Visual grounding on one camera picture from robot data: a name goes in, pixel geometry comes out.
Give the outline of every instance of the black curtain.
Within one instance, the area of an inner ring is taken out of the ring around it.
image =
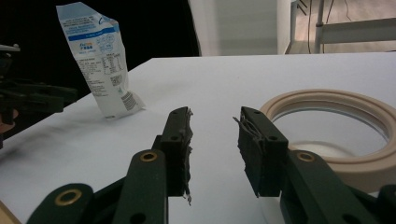
[[[56,6],[76,1],[0,1],[0,44],[20,45],[7,77],[90,90],[67,45]],[[119,22],[128,70],[151,58],[200,56],[188,0],[81,1]],[[5,138],[50,114],[20,114]]]

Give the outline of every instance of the barcode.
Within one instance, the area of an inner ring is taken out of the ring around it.
[[[126,110],[132,110],[136,105],[136,100],[132,96],[132,93],[128,91],[124,96],[121,97],[124,102]]]
[[[111,77],[111,83],[113,83],[113,86],[118,86],[122,82],[122,75],[118,75],[116,77]]]

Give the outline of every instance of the white wall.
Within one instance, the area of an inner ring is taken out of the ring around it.
[[[290,0],[190,0],[190,5],[203,56],[284,52],[287,39],[278,36],[290,29]]]

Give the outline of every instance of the blue label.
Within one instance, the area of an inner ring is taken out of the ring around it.
[[[88,34],[84,34],[84,35],[71,35],[68,37],[68,39],[69,39],[69,41],[75,41],[75,40],[80,40],[80,39],[93,38],[93,37],[97,37],[99,35],[115,33],[115,32],[116,32],[116,30],[113,27],[110,27],[110,28],[105,28],[98,32],[94,32],[94,33],[88,33]]]

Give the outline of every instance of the qr code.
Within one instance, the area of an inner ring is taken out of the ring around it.
[[[111,77],[111,83],[113,83],[113,86],[118,86],[122,82],[122,75],[118,75],[116,77]]]

